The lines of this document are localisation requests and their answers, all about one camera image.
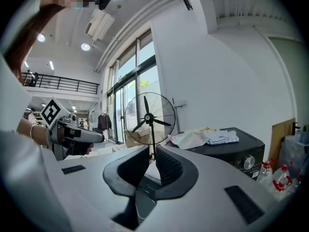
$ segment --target air conditioner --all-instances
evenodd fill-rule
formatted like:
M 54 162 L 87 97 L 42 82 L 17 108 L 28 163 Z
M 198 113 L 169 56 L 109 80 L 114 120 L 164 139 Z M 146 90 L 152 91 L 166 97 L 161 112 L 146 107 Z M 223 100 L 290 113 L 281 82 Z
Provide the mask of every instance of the air conditioner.
M 90 35 L 94 41 L 102 40 L 114 21 L 115 18 L 109 13 L 95 9 L 86 27 L 85 34 Z

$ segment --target silver dial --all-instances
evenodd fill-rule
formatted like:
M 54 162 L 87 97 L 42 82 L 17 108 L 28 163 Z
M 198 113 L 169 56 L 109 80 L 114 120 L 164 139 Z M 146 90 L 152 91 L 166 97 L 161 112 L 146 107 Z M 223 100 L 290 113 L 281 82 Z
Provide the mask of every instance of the silver dial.
M 255 163 L 255 158 L 251 155 L 248 155 L 243 159 L 243 168 L 245 170 L 249 170 L 254 166 L 254 163 Z

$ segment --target round ceiling light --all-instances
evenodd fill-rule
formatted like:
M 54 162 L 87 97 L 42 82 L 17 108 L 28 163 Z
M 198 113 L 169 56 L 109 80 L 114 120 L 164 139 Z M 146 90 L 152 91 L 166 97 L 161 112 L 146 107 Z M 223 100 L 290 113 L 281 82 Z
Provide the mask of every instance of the round ceiling light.
M 38 38 L 37 38 L 37 39 L 38 39 L 39 42 L 44 42 L 44 41 L 45 41 L 45 36 L 44 36 L 44 34 L 41 34 L 41 33 L 40 33 L 40 34 L 38 35 Z
M 84 51 L 89 51 L 90 50 L 90 46 L 86 43 L 82 44 L 81 45 L 81 48 L 84 50 Z

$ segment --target railing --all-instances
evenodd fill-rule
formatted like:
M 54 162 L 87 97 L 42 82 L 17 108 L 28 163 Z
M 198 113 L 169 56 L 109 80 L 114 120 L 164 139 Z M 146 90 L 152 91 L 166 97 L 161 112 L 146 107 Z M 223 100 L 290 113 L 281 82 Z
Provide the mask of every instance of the railing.
M 23 72 L 22 77 L 24 86 L 28 87 L 53 88 L 88 94 L 98 93 L 99 84 L 97 83 L 53 75 L 31 74 L 27 72 Z

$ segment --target black washing machine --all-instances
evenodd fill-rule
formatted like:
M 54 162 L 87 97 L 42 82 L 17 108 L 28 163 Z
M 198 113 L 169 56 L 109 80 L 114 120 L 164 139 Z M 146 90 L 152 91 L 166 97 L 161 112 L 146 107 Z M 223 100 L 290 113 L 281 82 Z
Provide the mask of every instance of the black washing machine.
M 220 130 L 236 131 L 239 142 L 221 145 L 205 144 L 187 150 L 224 160 L 256 180 L 261 170 L 265 144 L 261 140 L 237 128 L 225 128 Z M 179 148 L 171 141 L 166 145 Z

